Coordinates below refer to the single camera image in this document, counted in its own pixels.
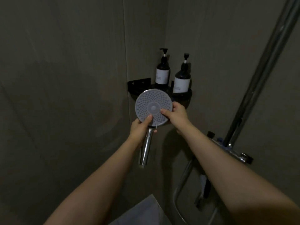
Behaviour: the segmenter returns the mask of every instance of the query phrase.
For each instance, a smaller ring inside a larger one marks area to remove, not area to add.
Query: white label
[[[187,92],[190,85],[190,79],[178,79],[175,77],[173,93]]]
[[[165,85],[168,83],[168,77],[169,77],[169,71],[170,70],[159,70],[156,69],[156,79],[155,82],[160,85]]]

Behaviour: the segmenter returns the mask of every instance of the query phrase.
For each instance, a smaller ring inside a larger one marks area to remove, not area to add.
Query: pump dispenser
[[[167,88],[169,84],[169,72],[170,67],[167,59],[167,48],[160,48],[163,50],[163,57],[161,58],[161,63],[156,67],[156,78],[155,78],[155,86],[158,89]]]
[[[188,91],[191,78],[190,73],[188,71],[188,57],[189,54],[185,53],[185,60],[181,65],[181,69],[175,75],[173,93],[183,93]]]

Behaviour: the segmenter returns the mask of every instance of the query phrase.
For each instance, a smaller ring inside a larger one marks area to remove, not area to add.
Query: chrome shower handle
[[[146,138],[144,140],[144,145],[142,147],[141,159],[140,159],[140,165],[142,167],[147,165],[147,160],[148,160],[148,155],[149,155],[149,150],[150,150],[150,143],[151,143],[151,138],[152,138],[152,134],[153,134],[154,130],[155,130],[154,127],[148,127],[148,129],[147,129]]]

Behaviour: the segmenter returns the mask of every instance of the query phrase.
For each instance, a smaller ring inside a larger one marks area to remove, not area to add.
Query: black corner shelf
[[[173,102],[176,101],[187,108],[190,104],[190,99],[193,94],[192,90],[189,89],[188,92],[185,93],[173,93],[173,86],[174,86],[174,81],[172,81],[170,87],[163,88],[163,89],[158,88],[158,89],[166,92],[170,96]],[[132,80],[127,82],[127,90],[135,100],[145,90],[152,89],[152,88],[156,88],[156,87],[155,84],[151,84],[151,78]]]

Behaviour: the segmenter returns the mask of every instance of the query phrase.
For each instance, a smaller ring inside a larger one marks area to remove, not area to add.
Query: right hand
[[[160,112],[170,119],[171,123],[182,132],[184,128],[191,125],[188,119],[188,114],[186,113],[185,107],[178,102],[173,102],[173,111],[166,109],[161,109]]]

